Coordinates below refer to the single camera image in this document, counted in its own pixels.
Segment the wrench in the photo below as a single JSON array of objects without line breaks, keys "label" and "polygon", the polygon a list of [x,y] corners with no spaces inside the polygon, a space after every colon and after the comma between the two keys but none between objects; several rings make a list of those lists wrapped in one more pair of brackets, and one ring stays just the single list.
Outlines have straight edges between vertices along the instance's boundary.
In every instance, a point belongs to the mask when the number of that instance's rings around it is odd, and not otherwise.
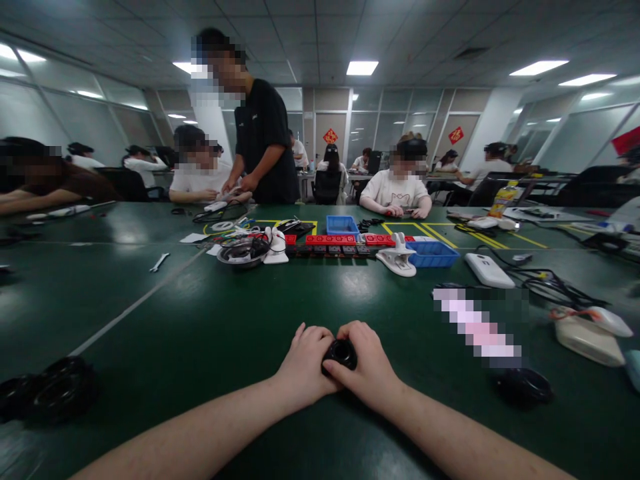
[{"label": "wrench", "polygon": [[164,262],[165,258],[167,258],[168,256],[170,256],[170,253],[163,253],[162,257],[160,257],[160,260],[158,260],[158,263],[156,263],[153,268],[151,270],[149,270],[150,272],[157,272],[158,268],[160,268],[160,265],[162,265],[162,262]]}]

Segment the brown shirt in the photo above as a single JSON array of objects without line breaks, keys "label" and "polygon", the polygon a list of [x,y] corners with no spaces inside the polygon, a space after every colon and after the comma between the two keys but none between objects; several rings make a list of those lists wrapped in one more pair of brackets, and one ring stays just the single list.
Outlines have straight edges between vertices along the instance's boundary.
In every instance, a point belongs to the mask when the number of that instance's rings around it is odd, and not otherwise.
[{"label": "brown shirt", "polygon": [[46,183],[26,184],[21,189],[40,197],[61,189],[90,199],[92,203],[122,200],[106,178],[72,164],[65,164],[59,177],[52,177]]}]

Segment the white clip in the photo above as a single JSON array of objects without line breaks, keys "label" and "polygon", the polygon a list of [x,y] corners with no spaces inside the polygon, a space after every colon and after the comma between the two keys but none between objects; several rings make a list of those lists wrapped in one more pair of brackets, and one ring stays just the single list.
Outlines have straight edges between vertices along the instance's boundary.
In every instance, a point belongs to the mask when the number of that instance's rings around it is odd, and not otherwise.
[{"label": "white clip", "polygon": [[276,227],[265,228],[265,233],[269,237],[271,242],[271,249],[267,252],[264,264],[275,265],[277,263],[286,263],[289,261],[289,257],[285,253],[287,248],[287,242],[285,241],[285,234],[280,232]]},{"label": "white clip", "polygon": [[391,238],[395,241],[395,247],[380,250],[375,254],[375,257],[396,275],[400,275],[401,277],[415,276],[417,271],[415,265],[409,263],[409,257],[416,253],[416,251],[407,248],[404,233],[396,232]]}]

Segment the bottle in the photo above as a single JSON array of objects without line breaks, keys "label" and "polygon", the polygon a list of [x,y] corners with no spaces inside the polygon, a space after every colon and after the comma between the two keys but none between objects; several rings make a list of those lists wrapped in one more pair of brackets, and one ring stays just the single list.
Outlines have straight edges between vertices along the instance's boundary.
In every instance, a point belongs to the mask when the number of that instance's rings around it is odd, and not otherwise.
[{"label": "bottle", "polygon": [[502,218],[502,215],[504,214],[505,210],[507,209],[509,204],[513,201],[515,196],[518,194],[518,189],[516,188],[516,185],[518,185],[517,181],[510,181],[506,187],[503,187],[500,190],[498,190],[498,194],[495,196],[493,200],[493,206],[491,207],[491,210],[489,210],[489,213],[487,214],[488,217]]}]

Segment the green table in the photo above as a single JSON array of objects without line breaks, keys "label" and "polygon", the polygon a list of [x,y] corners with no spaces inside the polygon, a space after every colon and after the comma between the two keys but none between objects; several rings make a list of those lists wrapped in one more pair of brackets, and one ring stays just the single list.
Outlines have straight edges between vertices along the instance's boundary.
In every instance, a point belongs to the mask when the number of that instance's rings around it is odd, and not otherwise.
[{"label": "green table", "polygon": [[[102,387],[88,414],[52,429],[25,430],[16,422],[0,426],[0,439],[11,446],[0,453],[0,472],[9,468],[11,474],[19,472],[18,478],[33,470],[35,479],[68,477],[152,425],[272,375],[300,322],[336,332],[360,319],[378,332],[408,384],[580,479],[632,477],[640,395],[624,370],[600,366],[562,347],[546,318],[550,305],[529,309],[514,301],[510,311],[504,306],[510,304],[482,304],[495,321],[506,324],[506,332],[524,346],[528,362],[555,390],[552,404],[522,413],[494,394],[485,362],[474,358],[429,296],[438,282],[476,283],[462,259],[451,269],[420,269],[411,279],[372,260],[292,259],[236,272],[178,243],[203,225],[171,215],[171,208],[118,204],[109,207],[105,218],[82,214],[64,219],[43,226],[38,241],[0,250],[0,263],[19,270],[18,278],[0,289],[5,376],[37,371],[69,353],[157,289],[84,350]],[[258,206],[250,216],[268,225],[294,215],[317,221],[318,233],[325,231],[326,215],[376,217],[359,207],[310,205]],[[443,209],[434,209],[424,222],[390,222],[386,228],[444,239],[462,254],[485,242],[500,247],[506,257],[533,253],[532,266],[550,267],[576,287],[612,302],[640,331],[638,294],[634,297],[631,289],[637,266],[582,249],[561,233],[526,225],[517,235],[474,238],[454,230]],[[384,233],[385,228],[371,231]],[[69,245],[78,241],[93,245]],[[160,272],[150,274],[162,252],[171,256]],[[60,286],[52,289],[56,282]],[[72,301],[80,292],[82,301]],[[640,348],[637,338],[620,344],[623,350]],[[219,476],[425,479],[443,474],[392,426],[341,393],[268,430]]]}]

